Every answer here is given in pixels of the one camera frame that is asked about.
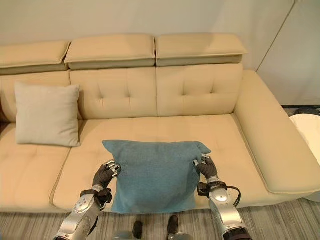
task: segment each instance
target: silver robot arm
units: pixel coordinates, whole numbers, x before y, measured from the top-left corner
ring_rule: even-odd
[[[120,173],[120,165],[114,160],[103,164],[94,176],[92,189],[81,192],[71,214],[63,221],[54,240],[85,240],[95,229],[99,213],[112,200],[107,188]]]
[[[216,166],[210,156],[203,155],[201,162],[194,160],[193,164],[206,177],[207,183],[200,182],[197,191],[200,196],[209,198],[209,206],[218,222],[222,239],[252,240],[236,208],[241,198],[239,189],[227,186],[220,181]],[[238,191],[239,195],[234,203],[227,189]]]

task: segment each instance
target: sofa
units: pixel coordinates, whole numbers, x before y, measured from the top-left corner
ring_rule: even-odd
[[[237,36],[223,33],[0,46],[0,212],[70,212],[113,158],[103,140],[202,142],[220,179],[241,190],[239,208],[320,191],[317,160],[261,78],[243,69],[246,53]],[[17,144],[17,81],[80,85],[80,146]],[[208,209],[195,195],[196,209]]]

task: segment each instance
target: floor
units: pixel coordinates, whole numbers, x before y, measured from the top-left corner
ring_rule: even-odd
[[[285,111],[292,116],[296,109]],[[255,240],[319,240],[320,203],[298,199],[272,206],[239,209]],[[50,240],[68,214],[0,213],[0,240]],[[195,240],[220,240],[209,209],[178,213],[179,230]],[[142,239],[164,240],[170,214],[119,215],[102,213],[88,240],[109,240],[118,231],[130,231],[143,222]]]

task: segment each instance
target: headrest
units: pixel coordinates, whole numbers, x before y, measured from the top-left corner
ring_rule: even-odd
[[[159,67],[236,64],[246,53],[234,34],[181,33],[161,35],[156,39],[156,65]]]
[[[111,34],[72,41],[65,62],[72,70],[155,65],[155,39],[147,34]]]
[[[65,71],[69,41],[0,46],[0,75]]]

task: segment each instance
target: teal pillow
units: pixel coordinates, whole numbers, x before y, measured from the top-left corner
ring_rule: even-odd
[[[121,165],[112,211],[120,214],[176,213],[195,208],[200,174],[193,160],[211,151],[201,142],[105,140]]]

